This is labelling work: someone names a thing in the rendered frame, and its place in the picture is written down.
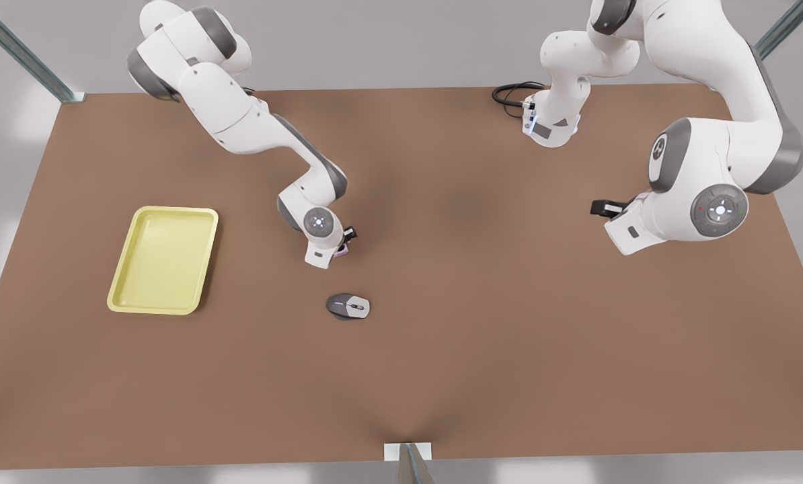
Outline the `grey computer mouse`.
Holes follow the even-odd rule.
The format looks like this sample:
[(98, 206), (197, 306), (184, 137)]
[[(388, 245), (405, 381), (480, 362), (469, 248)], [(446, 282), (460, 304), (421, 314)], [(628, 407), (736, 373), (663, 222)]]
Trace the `grey computer mouse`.
[(340, 293), (328, 297), (326, 309), (340, 321), (365, 319), (370, 313), (370, 301), (354, 294)]

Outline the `yellow rectangular tray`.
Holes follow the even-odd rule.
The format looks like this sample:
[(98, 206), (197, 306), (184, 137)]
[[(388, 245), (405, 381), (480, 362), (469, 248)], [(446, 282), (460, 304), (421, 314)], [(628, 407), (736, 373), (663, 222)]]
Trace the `yellow rectangular tray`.
[(219, 215), (210, 208), (137, 209), (110, 285), (109, 309), (144, 315), (195, 311), (218, 223)]

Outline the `silver frame post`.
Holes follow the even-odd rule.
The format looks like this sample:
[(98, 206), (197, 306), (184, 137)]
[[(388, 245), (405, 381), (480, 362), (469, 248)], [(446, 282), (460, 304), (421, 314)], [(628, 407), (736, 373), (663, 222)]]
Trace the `silver frame post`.
[(803, 0), (795, 0), (754, 45), (759, 58), (766, 59), (802, 22)]
[(398, 463), (397, 484), (435, 484), (427, 468), (432, 443), (385, 443), (383, 459)]
[(0, 47), (24, 70), (44, 86), (61, 104), (85, 101), (85, 93), (73, 91), (45, 65), (0, 19)]

